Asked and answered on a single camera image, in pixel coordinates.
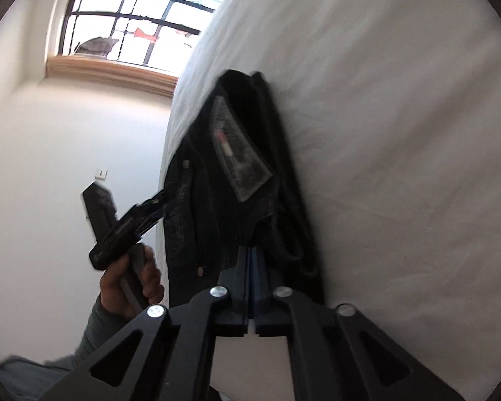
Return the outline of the person's left hand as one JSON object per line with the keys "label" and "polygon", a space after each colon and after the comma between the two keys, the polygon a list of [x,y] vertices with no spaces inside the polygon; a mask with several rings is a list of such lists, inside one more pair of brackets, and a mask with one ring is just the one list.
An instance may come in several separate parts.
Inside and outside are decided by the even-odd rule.
{"label": "person's left hand", "polygon": [[[143,297],[149,305],[159,304],[164,298],[164,286],[161,283],[161,272],[157,268],[154,250],[143,246],[145,257],[144,268],[139,274]],[[131,291],[128,272],[129,256],[126,254],[111,263],[100,279],[100,302],[102,307],[117,317],[133,319],[140,310],[136,306],[136,298]]]}

